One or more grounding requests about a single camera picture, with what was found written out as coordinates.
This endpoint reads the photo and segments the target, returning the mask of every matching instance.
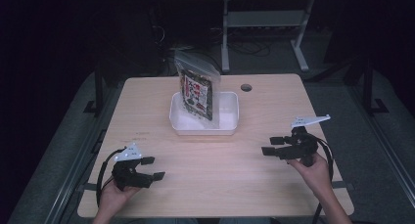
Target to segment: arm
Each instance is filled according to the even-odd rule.
[[[345,210],[333,192],[328,164],[324,157],[319,154],[314,154],[313,165],[310,167],[304,166],[296,159],[287,160],[287,163],[299,172],[304,179],[305,184],[311,189],[314,196],[318,198],[329,223],[351,223]]]
[[[109,224],[113,216],[115,216],[134,196],[140,188],[125,187],[122,192],[111,180],[103,190],[100,200],[100,208],[95,216],[93,224]]]

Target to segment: table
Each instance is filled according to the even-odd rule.
[[[244,92],[241,85],[250,84]],[[142,189],[119,216],[229,217],[312,215],[318,200],[285,161],[265,157],[261,147],[273,136],[290,136],[296,116],[315,116],[296,74],[224,75],[221,91],[238,95],[240,119],[232,136],[178,136],[168,115],[178,77],[130,78],[125,82],[89,183],[96,184],[107,156],[137,142],[143,157],[155,157],[138,172],[165,171],[163,180]],[[319,124],[306,126],[324,139]],[[111,175],[113,160],[104,176]],[[334,166],[333,181],[342,181]],[[347,214],[353,204],[346,188],[335,189]],[[97,212],[95,192],[85,191],[82,217]]]

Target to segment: plastic bag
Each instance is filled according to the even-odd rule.
[[[181,51],[175,52],[174,64],[180,77],[183,108],[205,128],[219,128],[219,71],[212,64]]]

